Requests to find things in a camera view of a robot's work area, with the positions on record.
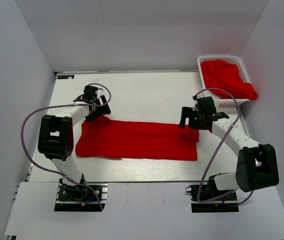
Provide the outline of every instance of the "white basket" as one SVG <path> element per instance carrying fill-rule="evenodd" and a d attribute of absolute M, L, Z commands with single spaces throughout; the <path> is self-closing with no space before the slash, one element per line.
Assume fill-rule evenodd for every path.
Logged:
<path fill-rule="evenodd" d="M 244 65 L 242 63 L 242 60 L 237 57 L 237 56 L 230 56 L 230 55 L 206 55 L 206 56 L 199 56 L 197 58 L 197 64 L 198 64 L 198 69 L 200 72 L 200 77 L 201 77 L 201 82 L 202 86 L 205 89 L 205 83 L 204 83 L 204 78 L 202 74 L 202 69 L 201 69 L 201 63 L 204 61 L 212 61 L 212 60 L 223 60 L 228 62 L 229 64 L 235 64 L 238 68 L 239 75 L 242 79 L 242 82 L 244 83 L 250 83 L 250 79 L 248 78 L 248 75 L 246 73 L 246 70 L 244 68 Z M 235 106 L 235 103 L 232 99 L 221 99 L 218 95 L 214 94 L 211 91 L 204 91 L 203 95 L 205 97 L 212 97 L 215 102 L 217 102 L 220 106 L 225 106 L 225 107 L 231 107 Z M 242 104 L 244 102 L 250 101 L 249 99 L 244 99 L 244 98 L 236 98 L 236 101 L 238 104 Z"/>

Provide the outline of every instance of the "white tabletop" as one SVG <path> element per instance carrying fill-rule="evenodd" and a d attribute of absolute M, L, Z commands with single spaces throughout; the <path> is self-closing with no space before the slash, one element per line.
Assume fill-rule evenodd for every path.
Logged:
<path fill-rule="evenodd" d="M 191 97 L 201 89 L 199 74 L 194 72 L 78 74 L 74 79 L 57 80 L 51 106 L 71 103 L 85 85 L 93 82 L 112 91 L 110 118 L 124 121 L 178 124 L 181 108 L 192 106 Z M 234 113 L 234 108 L 224 111 Z M 75 142 L 80 134 L 81 122 L 74 128 Z M 201 131 L 198 161 L 108 160 L 74 155 L 90 182 L 144 182 L 109 183 L 103 212 L 54 212 L 59 177 L 34 167 L 30 182 L 19 187 L 6 235 L 18 240 L 284 239 L 284 210 L 274 187 L 256 191 L 239 212 L 191 213 L 190 196 L 185 193 L 188 183 L 180 182 L 201 178 L 218 142 L 213 134 Z M 36 162 L 55 169 L 42 154 L 36 154 Z M 235 154 L 224 145 L 208 176 L 233 172 L 235 166 Z M 247 193 L 237 191 L 237 196 L 241 201 Z"/>
<path fill-rule="evenodd" d="M 109 103 L 110 119 L 178 124 L 181 109 L 192 107 L 192 96 L 202 89 L 198 72 L 153 72 L 153 73 L 101 73 L 76 74 L 74 79 L 57 79 L 50 106 L 71 104 L 83 93 L 89 83 L 100 83 L 109 88 L 112 99 Z M 221 109 L 231 119 L 236 117 L 234 107 Z M 61 109 L 51 109 L 48 114 L 57 114 Z M 81 135 L 81 124 L 74 126 L 74 143 Z M 192 182 L 202 177 L 220 139 L 207 130 L 200 131 L 197 144 L 198 161 L 159 159 L 109 160 L 100 157 L 76 157 L 74 160 L 88 182 Z M 42 166 L 56 169 L 39 152 L 35 161 Z M 234 172 L 237 157 L 224 145 L 207 175 Z M 60 177 L 34 167 L 30 182 L 57 182 Z"/>

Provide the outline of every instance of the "white panel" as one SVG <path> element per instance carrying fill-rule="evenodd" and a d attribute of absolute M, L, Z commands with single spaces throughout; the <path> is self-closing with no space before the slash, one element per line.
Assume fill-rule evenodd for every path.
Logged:
<path fill-rule="evenodd" d="M 82 172 L 78 170 L 76 163 L 74 162 L 73 156 L 70 155 L 66 161 L 61 159 L 53 158 L 51 162 L 55 165 L 57 170 L 61 173 L 64 173 L 67 177 L 74 180 L 77 183 L 80 183 L 82 179 Z M 74 186 L 75 184 L 68 181 L 65 177 L 63 178 L 63 183 L 67 185 Z"/>
<path fill-rule="evenodd" d="M 23 182 L 6 234 L 18 240 L 284 239 L 284 210 L 274 187 L 256 191 L 240 212 L 192 213 L 187 186 L 109 183 L 103 212 L 54 212 L 58 183 Z M 240 199 L 246 196 L 239 191 Z"/>
<path fill-rule="evenodd" d="M 54 71 L 193 70 L 238 56 L 268 0 L 16 0 Z"/>
<path fill-rule="evenodd" d="M 237 190 L 240 189 L 236 181 L 236 173 L 229 172 L 214 177 L 217 190 Z"/>
<path fill-rule="evenodd" d="M 218 136 L 220 139 L 223 139 L 232 124 L 233 121 L 226 118 L 214 121 L 212 124 L 212 133 Z M 248 135 L 246 135 L 242 130 L 238 129 L 237 127 L 232 128 L 231 132 L 226 137 L 224 143 L 232 149 L 236 156 L 238 156 L 239 151 L 243 148 L 255 148 L 259 145 L 257 141 L 251 139 Z"/>
<path fill-rule="evenodd" d="M 26 115 L 47 104 L 54 73 L 14 0 L 0 0 L 0 239 L 17 184 L 29 162 L 21 147 Z M 40 117 L 27 124 L 26 145 L 32 153 Z"/>
<path fill-rule="evenodd" d="M 270 0 L 241 58 L 259 94 L 243 108 L 251 136 L 275 147 L 284 207 L 284 1 Z"/>
<path fill-rule="evenodd" d="M 109 117 L 121 121 L 178 124 L 182 107 L 193 106 L 192 96 L 202 90 L 198 72 L 77 74 L 74 79 L 57 80 L 50 105 L 71 103 L 83 93 L 85 85 L 93 82 L 109 88 L 112 93 L 109 103 L 112 113 Z M 51 109 L 49 114 L 60 111 L 61 109 Z M 233 113 L 230 115 L 232 120 L 235 119 L 234 107 L 220 111 Z M 83 120 L 74 126 L 74 143 L 77 143 L 82 133 Z M 200 141 L 196 145 L 198 161 L 76 157 L 75 153 L 73 157 L 78 169 L 89 182 L 199 181 L 219 142 L 219 137 L 207 130 L 201 131 Z M 236 161 L 237 155 L 227 145 L 223 145 L 207 178 L 218 173 L 234 172 Z M 55 169 L 43 154 L 36 154 L 36 162 Z M 59 178 L 59 175 L 34 167 L 30 181 L 57 182 Z"/>

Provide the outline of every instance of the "wire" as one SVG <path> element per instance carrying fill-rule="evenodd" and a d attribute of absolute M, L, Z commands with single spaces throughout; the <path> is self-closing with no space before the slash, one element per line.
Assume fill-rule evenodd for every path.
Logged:
<path fill-rule="evenodd" d="M 188 193 L 188 194 L 190 194 L 191 192 L 192 192 L 192 187 L 191 186 L 187 186 L 186 188 L 185 188 L 185 191 Z"/>
<path fill-rule="evenodd" d="M 74 198 L 74 199 L 80 201 L 80 200 L 83 200 L 86 197 L 86 195 L 87 195 L 87 188 L 85 189 L 85 194 L 81 199 L 78 199 L 78 198 Z"/>
<path fill-rule="evenodd" d="M 220 205 L 224 204 L 225 201 L 226 201 L 226 196 L 224 197 L 223 202 L 221 202 Z"/>
<path fill-rule="evenodd" d="M 224 90 L 222 90 L 222 89 L 215 88 L 215 87 L 210 87 L 210 88 L 205 88 L 205 89 L 199 91 L 199 92 L 195 95 L 195 97 L 197 97 L 200 93 L 202 93 L 202 92 L 204 92 L 204 91 L 208 91 L 208 90 L 219 90 L 219 91 L 222 91 L 222 92 L 228 94 L 228 95 L 230 96 L 230 98 L 231 98 L 231 99 L 234 101 L 234 103 L 235 103 L 236 110 L 237 110 L 237 117 L 236 117 L 236 119 L 234 120 L 234 122 L 232 123 L 232 125 L 230 125 L 229 129 L 226 131 L 226 133 L 224 134 L 224 136 L 223 136 L 223 138 L 221 139 L 220 143 L 219 143 L 218 146 L 216 147 L 216 149 L 215 149 L 215 151 L 214 151 L 214 153 L 213 153 L 213 155 L 212 155 L 210 161 L 208 162 L 208 164 L 207 164 L 207 166 L 206 166 L 206 169 L 205 169 L 205 171 L 204 171 L 204 173 L 203 173 L 203 176 L 202 176 L 200 185 L 199 185 L 199 187 L 198 187 L 197 196 L 196 196 L 197 201 L 198 201 L 199 203 L 201 203 L 201 204 L 204 204 L 204 203 L 207 203 L 207 202 L 210 202 L 210 201 L 218 200 L 218 199 L 220 199 L 220 198 L 222 198 L 222 197 L 225 197 L 225 196 L 230 195 L 231 193 L 235 192 L 235 190 L 230 190 L 230 191 L 228 191 L 228 192 L 226 192 L 226 193 L 224 193 L 224 194 L 222 194 L 222 195 L 220 195 L 220 196 L 216 196 L 216 197 L 213 197 L 213 198 L 210 198 L 210 199 L 207 199 L 207 200 L 203 200 L 203 201 L 200 200 L 200 195 L 201 195 L 202 187 L 203 187 L 203 184 L 204 184 L 205 177 L 206 177 L 206 175 L 207 175 L 207 173 L 208 173 L 208 170 L 210 169 L 210 167 L 211 167 L 211 165 L 212 165 L 212 163 L 213 163 L 213 161 L 214 161 L 214 159 L 215 159 L 215 156 L 216 156 L 217 152 L 219 151 L 219 149 L 221 148 L 222 144 L 224 143 L 225 139 L 227 138 L 227 136 L 229 135 L 229 133 L 230 133 L 231 130 L 233 129 L 234 125 L 237 123 L 237 121 L 238 121 L 238 120 L 240 119 L 240 117 L 241 117 L 241 110 L 240 110 L 240 106 L 239 106 L 238 102 L 237 102 L 236 99 L 235 99 L 230 93 L 228 93 L 227 91 L 224 91 Z M 252 196 L 252 194 L 253 194 L 253 193 L 251 193 L 244 201 L 238 203 L 238 205 L 243 204 L 244 202 L 246 202 L 246 201 Z"/>
<path fill-rule="evenodd" d="M 88 204 L 91 200 L 93 200 L 94 196 L 91 197 L 90 199 L 88 199 L 87 201 L 85 201 L 85 204 Z"/>
<path fill-rule="evenodd" d="M 254 192 L 254 191 L 251 191 L 250 194 L 247 196 L 247 198 L 244 199 L 243 201 L 241 201 L 241 202 L 239 202 L 239 203 L 236 203 L 236 204 L 228 205 L 228 207 L 237 207 L 237 206 L 240 206 L 241 204 L 245 203 L 247 200 L 250 199 L 250 197 L 253 195 L 253 192 Z"/>
<path fill-rule="evenodd" d="M 101 95 L 102 95 L 103 92 L 104 92 L 104 89 L 103 89 L 103 88 L 99 88 L 98 90 L 102 90 L 102 92 L 100 93 L 99 97 L 97 97 L 97 99 L 100 99 Z"/>
<path fill-rule="evenodd" d="M 104 85 L 102 84 L 99 84 L 99 83 L 91 83 L 91 84 L 88 84 L 89 86 L 91 85 L 99 85 L 103 88 L 105 88 L 105 90 L 108 92 L 109 94 L 109 98 L 108 100 L 102 104 L 102 105 L 98 105 L 98 104 L 93 104 L 93 103 L 80 103 L 80 104 L 77 104 L 77 106 L 92 106 L 92 107 L 103 107 L 105 106 L 106 104 L 108 104 L 112 98 L 112 95 L 111 95 L 111 92 L 109 91 L 109 89 L 107 87 L 105 87 Z M 101 208 L 101 210 L 103 210 L 103 206 L 101 204 L 101 201 L 99 200 L 98 196 L 96 195 L 94 189 L 92 189 L 90 186 L 86 185 L 86 184 L 83 184 L 83 183 L 79 183 L 79 182 L 75 182 L 73 179 L 69 178 L 68 176 L 66 176 L 64 173 L 62 172 L 59 172 L 59 171 L 55 171 L 55 170 L 51 170 L 51 169 L 48 169 L 46 167 L 43 167 L 41 165 L 39 165 L 38 163 L 36 163 L 31 155 L 29 154 L 27 148 L 26 148 L 26 144 L 25 144 L 25 139 L 24 139 L 24 129 L 25 129 L 25 125 L 26 125 L 26 122 L 28 121 L 28 119 L 34 115 L 35 113 L 38 113 L 40 111 L 43 111 L 43 110 L 47 110 L 47 109 L 57 109 L 57 108 L 67 108 L 67 107 L 73 107 L 74 104 L 66 104 L 66 105 L 57 105 L 57 106 L 46 106 L 46 107 L 42 107 L 42 108 L 39 108 L 33 112 L 31 112 L 30 114 L 27 115 L 27 117 L 24 119 L 23 123 L 22 123 L 22 127 L 21 127 L 21 141 L 22 141 L 22 147 L 23 147 L 23 150 L 28 158 L 28 160 L 33 164 L 35 165 L 36 167 L 38 167 L 39 169 L 41 170 L 44 170 L 44 171 L 47 171 L 47 172 L 50 172 L 50 173 L 54 173 L 54 174 L 59 174 L 61 175 L 62 177 L 66 178 L 68 181 L 70 181 L 72 184 L 75 184 L 75 185 L 78 185 L 78 186 L 81 186 L 81 187 L 85 187 L 85 188 L 88 188 L 89 190 L 91 190 L 94 194 L 94 197 L 97 199 L 98 201 L 98 204 Z"/>

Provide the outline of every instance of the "red cloth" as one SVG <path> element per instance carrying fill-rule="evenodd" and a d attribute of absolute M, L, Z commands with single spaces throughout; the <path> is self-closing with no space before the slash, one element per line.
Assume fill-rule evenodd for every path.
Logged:
<path fill-rule="evenodd" d="M 177 124 L 110 120 L 84 121 L 76 155 L 106 158 L 197 160 L 199 132 Z"/>
<path fill-rule="evenodd" d="M 252 85 L 242 82 L 237 66 L 222 60 L 204 61 L 201 63 L 202 74 L 207 88 L 218 88 L 229 92 L 236 99 L 257 99 Z M 219 90 L 211 90 L 221 99 L 230 97 Z"/>

